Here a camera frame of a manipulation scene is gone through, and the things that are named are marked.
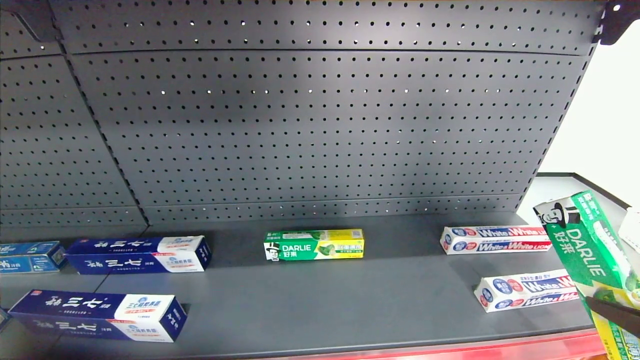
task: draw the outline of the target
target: toothpaste box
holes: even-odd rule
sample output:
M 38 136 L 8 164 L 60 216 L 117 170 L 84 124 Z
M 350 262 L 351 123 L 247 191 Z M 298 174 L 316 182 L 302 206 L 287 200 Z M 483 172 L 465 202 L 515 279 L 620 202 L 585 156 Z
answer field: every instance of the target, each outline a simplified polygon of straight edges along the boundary
M 9 322 L 9 314 L 0 307 L 0 332 L 2 332 L 2 329 L 5 327 L 5 325 Z
M 640 280 L 590 191 L 535 207 L 558 257 L 583 297 L 640 309 Z M 638 338 L 591 311 L 611 360 L 640 358 Z
M 202 272 L 211 262 L 204 236 L 81 239 L 67 250 L 79 274 Z
M 173 343 L 187 314 L 173 295 L 31 290 L 9 313 L 36 333 Z
M 530 225 L 445 227 L 440 244 L 447 255 L 547 251 L 551 248 L 545 230 Z
M 364 235 L 362 229 L 273 232 L 264 253 L 271 261 L 362 258 Z
M 484 277 L 474 294 L 487 313 L 579 298 L 565 269 L 537 274 Z
M 636 252 L 640 252 L 640 208 L 628 208 L 618 235 Z
M 0 244 L 0 274 L 53 272 L 66 263 L 58 241 Z

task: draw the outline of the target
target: green toothpaste box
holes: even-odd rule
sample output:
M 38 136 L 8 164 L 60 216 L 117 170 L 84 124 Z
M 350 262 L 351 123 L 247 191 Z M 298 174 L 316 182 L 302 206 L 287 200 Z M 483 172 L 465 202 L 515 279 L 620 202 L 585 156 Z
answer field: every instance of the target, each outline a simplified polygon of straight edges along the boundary
M 364 255 L 362 229 L 276 231 L 264 239 L 271 261 L 354 259 Z
M 638 338 L 584 302 L 584 297 L 594 297 L 640 309 L 640 281 L 593 194 L 577 193 L 534 210 L 582 295 L 609 359 L 640 359 Z

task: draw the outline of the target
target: white wall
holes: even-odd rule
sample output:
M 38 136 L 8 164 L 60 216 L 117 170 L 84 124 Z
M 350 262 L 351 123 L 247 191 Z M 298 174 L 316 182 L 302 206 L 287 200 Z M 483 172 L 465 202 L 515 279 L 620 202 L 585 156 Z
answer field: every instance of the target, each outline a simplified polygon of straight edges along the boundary
M 640 21 L 598 45 L 541 172 L 576 172 L 640 206 Z

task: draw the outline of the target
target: white toothpaste box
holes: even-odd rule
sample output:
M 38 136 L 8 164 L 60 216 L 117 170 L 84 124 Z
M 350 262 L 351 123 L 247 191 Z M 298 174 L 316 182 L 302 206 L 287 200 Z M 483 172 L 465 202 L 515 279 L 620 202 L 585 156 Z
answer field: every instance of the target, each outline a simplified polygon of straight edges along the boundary
M 445 227 L 440 244 L 447 255 L 551 249 L 544 228 L 531 225 Z
M 474 295 L 487 313 L 580 298 L 565 269 L 483 277 Z
M 187 314 L 173 295 L 31 290 L 9 313 L 37 334 L 173 343 Z
M 640 252 L 640 208 L 628 208 L 618 236 L 636 252 Z

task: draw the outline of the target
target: shelf bracket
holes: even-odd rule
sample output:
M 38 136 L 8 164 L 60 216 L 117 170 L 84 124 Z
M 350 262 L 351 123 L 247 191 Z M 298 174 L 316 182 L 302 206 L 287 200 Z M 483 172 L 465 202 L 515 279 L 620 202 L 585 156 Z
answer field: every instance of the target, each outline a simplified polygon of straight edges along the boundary
M 640 1 L 609 1 L 601 21 L 602 33 L 596 35 L 594 42 L 613 45 L 635 20 L 640 19 Z
M 53 12 L 47 0 L 2 0 L 0 10 L 13 13 L 37 42 L 62 39 L 60 31 L 53 26 Z

